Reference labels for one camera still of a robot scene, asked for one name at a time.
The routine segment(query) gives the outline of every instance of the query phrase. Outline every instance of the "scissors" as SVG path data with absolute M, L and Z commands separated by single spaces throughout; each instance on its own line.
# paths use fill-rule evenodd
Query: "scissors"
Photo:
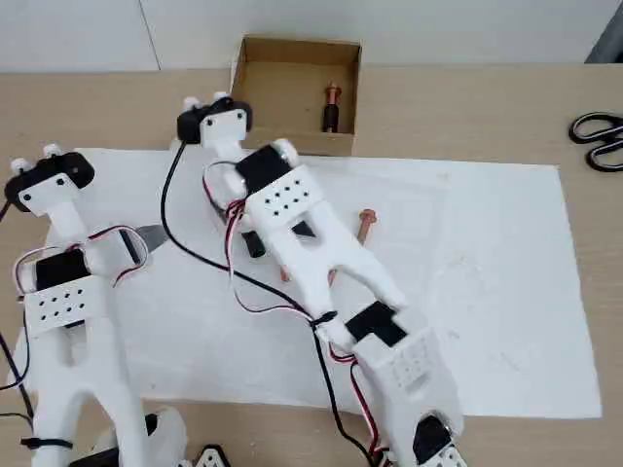
M 592 133 L 580 132 L 580 127 L 586 122 L 606 123 L 607 127 Z M 586 153 L 586 163 L 599 172 L 619 172 L 623 170 L 623 163 L 604 163 L 600 157 L 623 148 L 623 116 L 608 112 L 591 112 L 584 114 L 573 121 L 568 128 L 568 137 L 577 144 L 602 142 L 604 144 L 591 149 Z

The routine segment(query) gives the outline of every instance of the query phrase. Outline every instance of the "open cardboard box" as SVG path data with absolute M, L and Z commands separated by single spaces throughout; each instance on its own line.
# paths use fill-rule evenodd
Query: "open cardboard box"
M 287 138 L 302 154 L 350 155 L 360 58 L 361 47 L 353 43 L 244 37 L 232 87 L 232 97 L 253 108 L 243 146 Z M 342 89 L 337 133 L 322 131 L 331 81 Z

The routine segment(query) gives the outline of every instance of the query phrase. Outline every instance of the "white sheet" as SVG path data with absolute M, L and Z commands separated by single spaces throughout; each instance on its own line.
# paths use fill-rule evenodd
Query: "white sheet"
M 79 150 L 96 176 L 84 189 L 93 229 L 159 222 L 172 154 Z M 167 204 L 180 240 L 223 261 L 222 228 L 204 199 L 204 156 L 189 151 Z M 374 208 L 368 247 L 435 326 L 474 415 L 594 417 L 601 402 L 563 193 L 555 167 L 476 162 L 305 158 L 345 222 Z M 270 258 L 237 267 L 295 294 Z M 240 284 L 245 300 L 273 304 Z M 342 274 L 340 309 L 367 298 Z M 325 407 L 310 331 L 295 315 L 245 313 L 226 274 L 170 242 L 118 288 L 134 382 L 151 398 Z M 358 412 L 346 369 L 332 366 L 341 406 Z

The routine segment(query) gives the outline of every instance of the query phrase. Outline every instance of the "black cable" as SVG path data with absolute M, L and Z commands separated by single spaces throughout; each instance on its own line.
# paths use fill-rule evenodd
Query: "black cable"
M 11 202 L 7 199 L 4 202 L 4 206 L 2 206 L 2 209 L 0 209 L 0 222 L 2 222 L 2 220 L 4 219 L 4 216 L 7 215 L 7 211 L 9 210 L 10 207 L 11 207 Z
M 2 206 L 2 208 L 0 209 L 0 222 L 2 222 L 4 217 L 7 215 L 7 211 L 9 211 L 10 207 L 11 207 L 11 202 L 7 199 L 4 202 L 4 205 Z M 13 360 L 11 349 L 7 345 L 7 342 L 4 340 L 4 336 L 2 336 L 2 333 L 0 333 L 0 347 L 2 347 L 2 351 L 4 352 L 4 355 L 7 358 L 7 363 L 9 364 L 9 367 L 11 368 L 11 372 L 13 373 L 13 376 L 15 378 L 15 381 L 13 381 L 11 384 L 0 386 L 0 391 L 11 389 L 12 387 L 17 386 L 19 393 L 21 394 L 21 399 L 23 399 L 23 404 L 26 407 L 26 413 L 28 413 L 28 416 L 22 413 L 0 413 L 0 416 L 18 416 L 18 417 L 24 418 L 28 422 L 30 427 L 32 428 L 32 417 L 34 416 L 34 411 L 32 409 L 32 401 L 30 400 L 30 396 L 28 396 L 28 393 L 26 392 L 26 389 L 23 387 L 23 384 L 22 384 L 23 379 L 26 377 L 26 374 L 28 373 L 28 369 L 30 368 L 30 342 L 28 341 L 28 328 L 26 327 L 26 310 L 24 310 L 23 312 L 23 331 L 24 331 L 24 337 L 26 339 L 26 365 L 23 369 L 22 374 L 19 373 L 16 362 L 15 360 Z
M 171 167 L 168 170 L 168 174 L 166 175 L 165 185 L 163 186 L 163 193 L 160 199 L 160 219 L 163 224 L 163 228 L 165 229 L 166 234 L 168 235 L 170 240 L 173 242 L 173 244 L 175 244 L 175 246 L 177 246 L 184 253 L 192 256 L 193 258 L 201 261 L 202 263 L 212 266 L 213 268 L 217 268 L 217 269 L 227 272 L 229 271 L 229 268 L 227 266 L 221 265 L 219 263 L 216 263 L 215 261 L 209 260 L 205 256 L 200 255 L 199 253 L 188 248 L 186 245 L 182 244 L 175 237 L 175 235 L 173 235 L 173 233 L 171 232 L 171 229 L 168 227 L 168 221 L 166 220 L 166 196 L 168 195 L 168 189 L 170 187 L 173 174 L 175 173 L 175 169 L 177 168 L 177 165 L 179 164 L 179 160 L 181 159 L 185 148 L 186 148 L 186 143 L 181 143 L 179 149 L 177 150 L 177 154 L 175 155 L 175 159 L 173 159 L 173 163 L 171 164 Z M 277 290 L 275 287 L 271 287 L 270 285 L 265 284 L 264 282 L 260 282 L 259 280 L 254 279 L 253 277 L 243 274 L 242 272 L 239 272 L 237 270 L 234 271 L 234 274 L 240 279 L 245 280 L 248 283 L 255 285 L 256 287 L 259 287 L 260 289 L 264 289 L 267 292 L 270 292 L 271 294 L 277 295 L 278 297 L 285 300 L 286 302 L 288 302 L 295 308 L 299 309 L 302 312 L 305 312 L 303 307 L 297 301 L 295 301 L 288 295 L 284 294 L 280 290 Z
M 23 413 L 17 413 L 17 412 L 0 413 L 0 418 L 4 418 L 4 417 L 8 418 L 10 416 L 16 416 L 17 418 L 21 418 L 26 423 L 28 423 L 28 426 L 30 426 L 30 429 L 32 429 L 32 419 L 24 415 Z
M 23 379 L 26 377 L 28 373 L 28 369 L 30 368 L 30 342 L 28 340 L 28 330 L 26 327 L 26 310 L 23 312 L 23 329 L 24 329 L 24 337 L 26 340 L 26 365 L 24 367 L 23 373 L 20 374 L 18 370 L 18 366 L 16 365 L 15 360 L 13 359 L 13 355 L 11 354 L 11 349 L 7 345 L 2 333 L 0 333 L 0 347 L 2 347 L 2 351 L 7 359 L 7 363 L 11 368 L 11 372 L 15 378 L 11 384 L 7 384 L 6 386 L 2 386 L 0 390 L 10 389 L 12 387 L 18 387 L 19 393 L 21 394 L 21 399 L 23 399 L 23 404 L 26 407 L 26 413 L 32 419 L 34 416 L 34 411 L 32 409 L 32 401 L 30 401 L 30 396 L 26 392 L 26 389 L 23 387 Z
M 179 165 L 179 161 L 182 157 L 182 154 L 184 153 L 184 149 L 186 148 L 186 143 L 182 142 L 180 144 L 179 149 L 177 150 L 177 153 L 175 154 L 175 158 L 173 159 L 173 162 L 171 164 L 170 169 L 168 170 L 168 174 L 166 175 L 166 179 L 165 179 L 165 184 L 163 186 L 163 192 L 161 195 L 161 199 L 160 199 L 160 219 L 161 222 L 163 224 L 163 228 L 165 229 L 166 234 L 168 235 L 168 237 L 170 238 L 170 240 L 173 242 L 173 244 L 175 246 L 177 246 L 180 250 L 182 250 L 184 253 L 192 256 L 193 258 L 195 258 L 196 260 L 201 261 L 202 263 L 212 266 L 213 268 L 217 268 L 220 269 L 222 271 L 229 271 L 229 268 L 225 265 L 221 265 L 219 263 L 216 263 L 212 260 L 207 259 L 206 257 L 200 255 L 199 253 L 191 250 L 190 248 L 188 248 L 186 245 L 184 245 L 183 243 L 181 243 L 176 237 L 175 235 L 173 235 L 173 233 L 171 232 L 170 228 L 168 227 L 168 221 L 166 220 L 166 196 L 168 194 L 168 189 L 170 187 L 171 184 L 171 180 L 173 178 L 173 174 L 175 173 L 175 169 L 177 168 L 177 165 Z M 293 298 L 291 298 L 290 296 L 288 296 L 287 294 L 281 292 L 280 290 L 277 290 L 275 287 L 271 287 L 268 284 L 265 284 L 264 282 L 260 282 L 257 279 L 254 279 L 253 277 L 250 277 L 246 274 L 243 274 L 242 272 L 238 272 L 237 270 L 234 271 L 234 274 L 239 277 L 242 280 L 245 280 L 246 282 L 255 285 L 256 287 L 259 287 L 260 289 L 263 289 L 267 292 L 270 292 L 278 297 L 280 297 L 281 299 L 285 300 L 286 302 L 288 302 L 289 304 L 291 304 L 292 306 L 294 306 L 295 308 L 299 309 L 302 312 L 306 312 L 305 309 L 297 302 L 295 301 Z M 326 317 L 328 319 L 329 316 L 330 317 L 335 317 L 334 314 L 330 314 L 332 313 L 331 311 L 329 313 L 326 313 Z M 322 370 L 322 376 L 324 377 L 324 382 L 325 385 L 327 387 L 327 392 L 329 394 L 329 400 L 331 402 L 331 412 L 333 413 L 333 417 L 335 419 L 335 424 L 338 427 L 338 431 L 340 432 L 340 434 L 348 441 L 350 441 L 351 443 L 353 443 L 360 451 L 361 453 L 366 457 L 366 460 L 369 464 L 370 467 L 376 467 L 374 460 L 372 459 L 372 457 L 370 456 L 370 454 L 368 454 L 368 451 L 366 450 L 366 448 L 364 448 L 361 443 L 359 443 L 357 440 L 355 440 L 354 438 L 352 438 L 351 435 L 349 435 L 347 433 L 347 431 L 344 429 L 344 425 L 342 424 L 342 419 L 340 418 L 340 412 L 338 411 L 338 404 L 336 402 L 335 399 L 335 391 L 333 390 L 333 383 L 331 382 L 331 377 L 329 376 L 329 371 L 327 370 L 327 364 L 324 360 L 324 355 L 322 354 L 322 348 L 320 346 L 320 340 L 318 339 L 318 336 L 315 334 L 315 326 L 317 325 L 318 321 L 316 321 L 316 323 L 312 323 L 311 325 L 311 333 L 313 335 L 313 341 L 315 344 L 315 349 L 316 349 L 316 353 L 318 356 L 318 362 L 320 363 L 320 369 Z
M 361 453 L 365 456 L 366 460 L 370 467 L 376 467 L 374 460 L 363 447 L 361 443 L 352 438 L 351 435 L 347 433 L 344 429 L 344 425 L 342 424 L 342 419 L 340 418 L 340 413 L 338 412 L 338 404 L 335 400 L 335 391 L 333 390 L 333 383 L 331 382 L 331 377 L 329 376 L 329 370 L 327 369 L 327 363 L 324 360 L 324 355 L 322 354 L 322 347 L 320 346 L 320 339 L 318 336 L 313 333 L 313 343 L 315 345 L 315 351 L 318 355 L 318 362 L 320 363 L 320 370 L 322 370 L 322 376 L 324 377 L 324 382 L 327 386 L 327 392 L 329 393 L 329 400 L 331 401 L 331 412 L 333 413 L 333 418 L 335 419 L 335 424 L 338 427 L 338 431 L 342 435 L 343 438 L 353 443 L 357 449 L 361 451 Z
M 16 376 L 14 373 L 15 381 L 13 381 L 10 384 L 6 384 L 4 386 L 0 386 L 0 391 L 11 389 L 12 387 L 16 387 L 20 385 L 23 382 L 23 380 L 26 378 L 26 374 L 28 373 L 28 370 L 30 369 L 30 338 L 28 337 L 28 328 L 26 327 L 26 312 L 25 311 L 23 314 L 22 323 L 23 323 L 23 336 L 26 341 L 26 365 L 24 366 L 23 373 L 21 375 Z M 2 333 L 0 333 L 0 346 L 4 350 L 5 356 L 11 355 L 10 352 L 7 352 L 7 349 L 9 349 L 9 347 L 7 346 L 7 343 L 4 340 Z M 13 357 L 11 357 L 11 359 L 7 357 L 7 360 L 9 361 L 9 366 L 12 367 L 12 370 L 13 370 L 13 366 L 15 366 L 17 369 L 17 366 L 15 365 L 15 360 L 13 360 Z

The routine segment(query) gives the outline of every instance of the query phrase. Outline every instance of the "wooden table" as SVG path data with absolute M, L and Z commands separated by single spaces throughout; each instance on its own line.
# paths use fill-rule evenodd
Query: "wooden table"
M 53 141 L 65 148 L 166 148 L 182 98 L 208 98 L 225 89 L 228 79 L 226 70 L 0 76 L 1 179 L 9 176 L 10 158 L 36 159 L 41 147 Z M 604 417 L 570 421 L 470 417 L 460 439 L 463 456 L 474 467 L 619 465 L 623 178 L 590 170 L 582 159 L 586 148 L 572 145 L 566 131 L 570 120 L 583 112 L 623 109 L 623 68 L 364 68 L 360 79 L 354 147 L 358 156 L 560 166 Z M 15 210 L 0 225 L 4 272 L 0 328 L 10 344 L 19 323 L 10 267 L 19 252 L 42 243 L 46 226 L 45 221 Z M 1 412 L 21 409 L 18 395 L 8 392 L 0 395 Z M 360 454 L 336 434 L 326 411 L 230 404 L 177 407 L 188 423 L 189 453 L 207 442 L 221 443 L 234 467 L 364 465 Z M 365 437 L 359 417 L 345 419 L 348 429 Z M 79 444 L 92 439 L 104 421 L 97 408 L 87 407 Z M 25 435 L 21 421 L 0 420 L 3 465 L 27 465 L 29 453 L 18 446 L 18 438 Z

